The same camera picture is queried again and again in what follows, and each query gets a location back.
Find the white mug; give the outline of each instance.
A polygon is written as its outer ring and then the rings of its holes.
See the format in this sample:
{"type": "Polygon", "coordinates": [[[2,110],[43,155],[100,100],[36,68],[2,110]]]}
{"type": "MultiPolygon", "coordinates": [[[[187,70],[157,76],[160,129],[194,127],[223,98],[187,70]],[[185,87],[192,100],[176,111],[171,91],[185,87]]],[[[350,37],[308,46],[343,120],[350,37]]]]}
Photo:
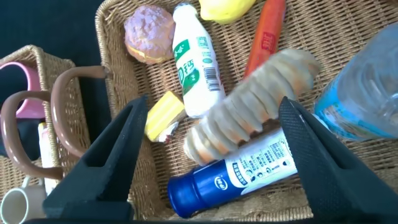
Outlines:
{"type": "Polygon", "coordinates": [[[15,224],[33,218],[45,218],[42,204],[46,198],[43,179],[38,185],[28,185],[31,177],[25,177],[22,187],[9,190],[2,199],[0,215],[4,223],[15,224]]]}

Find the wicker basket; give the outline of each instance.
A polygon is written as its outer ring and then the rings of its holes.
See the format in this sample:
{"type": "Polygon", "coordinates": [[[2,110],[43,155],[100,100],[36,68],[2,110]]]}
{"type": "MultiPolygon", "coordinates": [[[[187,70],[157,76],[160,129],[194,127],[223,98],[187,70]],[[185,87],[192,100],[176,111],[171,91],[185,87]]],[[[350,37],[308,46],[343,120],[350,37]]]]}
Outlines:
{"type": "MultiPolygon", "coordinates": [[[[167,91],[179,94],[174,60],[145,65],[127,54],[124,47],[126,18],[143,4],[156,4],[169,12],[178,0],[107,0],[96,15],[96,31],[102,65],[111,71],[107,77],[109,105],[115,117],[130,100],[147,94],[149,107],[167,91]]],[[[197,0],[191,2],[198,10],[197,0]]],[[[243,76],[257,20],[264,0],[257,1],[239,21],[221,26],[202,21],[213,39],[221,79],[229,93],[243,76]]],[[[373,0],[288,0],[280,49],[307,49],[323,64],[312,91],[300,102],[309,110],[325,85],[332,80],[366,41],[386,25],[398,21],[398,8],[389,1],[373,0]]],[[[130,191],[140,218],[177,217],[170,209],[167,181],[188,172],[194,163],[182,150],[183,137],[195,122],[186,118],[167,145],[144,140],[130,191]]],[[[398,192],[397,141],[345,142],[372,170],[398,192]]],[[[219,208],[199,213],[193,219],[285,221],[312,217],[297,175],[272,184],[247,197],[219,208]]]]}
{"type": "MultiPolygon", "coordinates": [[[[23,63],[30,68],[37,69],[40,77],[41,90],[51,90],[55,79],[62,72],[75,66],[71,60],[64,60],[46,54],[41,48],[33,45],[27,45],[7,57],[0,59],[0,64],[15,61],[23,63]]],[[[81,101],[80,86],[77,79],[68,84],[64,100],[66,103],[65,112],[72,132],[79,139],[81,145],[88,148],[90,146],[90,139],[81,101]]],[[[57,142],[57,137],[52,125],[49,103],[44,103],[44,109],[45,120],[49,129],[52,163],[53,166],[62,166],[65,175],[78,158],[70,155],[69,152],[57,142]]],[[[38,159],[34,161],[34,164],[41,166],[41,160],[38,159]]],[[[2,199],[4,194],[11,188],[20,187],[24,177],[25,174],[14,167],[8,158],[0,158],[0,199],[2,199]]]]}

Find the blue tube cap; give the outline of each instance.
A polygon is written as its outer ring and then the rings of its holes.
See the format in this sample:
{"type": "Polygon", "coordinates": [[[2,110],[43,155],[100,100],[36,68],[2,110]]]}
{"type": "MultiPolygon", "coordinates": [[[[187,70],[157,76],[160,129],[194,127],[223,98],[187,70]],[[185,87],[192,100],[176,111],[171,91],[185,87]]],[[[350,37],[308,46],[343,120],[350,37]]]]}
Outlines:
{"type": "Polygon", "coordinates": [[[207,208],[195,187],[193,172],[170,178],[167,193],[175,213],[182,218],[190,218],[196,211],[207,208]]]}

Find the carrot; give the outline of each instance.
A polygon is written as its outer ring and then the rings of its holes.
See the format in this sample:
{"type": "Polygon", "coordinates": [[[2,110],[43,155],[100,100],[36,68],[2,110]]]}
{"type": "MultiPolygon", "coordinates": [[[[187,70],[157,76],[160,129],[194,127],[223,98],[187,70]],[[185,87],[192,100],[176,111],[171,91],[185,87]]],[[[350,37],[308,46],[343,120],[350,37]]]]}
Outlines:
{"type": "Polygon", "coordinates": [[[247,78],[269,56],[277,52],[280,31],[285,16],[285,0],[267,0],[249,54],[243,78],[247,78]]]}

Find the lemon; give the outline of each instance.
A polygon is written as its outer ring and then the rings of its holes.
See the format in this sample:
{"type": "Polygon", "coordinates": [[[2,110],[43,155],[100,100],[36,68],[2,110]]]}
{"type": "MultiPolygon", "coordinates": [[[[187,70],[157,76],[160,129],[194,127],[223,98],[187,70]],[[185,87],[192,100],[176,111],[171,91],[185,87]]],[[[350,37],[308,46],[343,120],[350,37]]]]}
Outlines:
{"type": "Polygon", "coordinates": [[[200,16],[206,21],[229,24],[242,17],[256,0],[199,0],[200,16]]]}

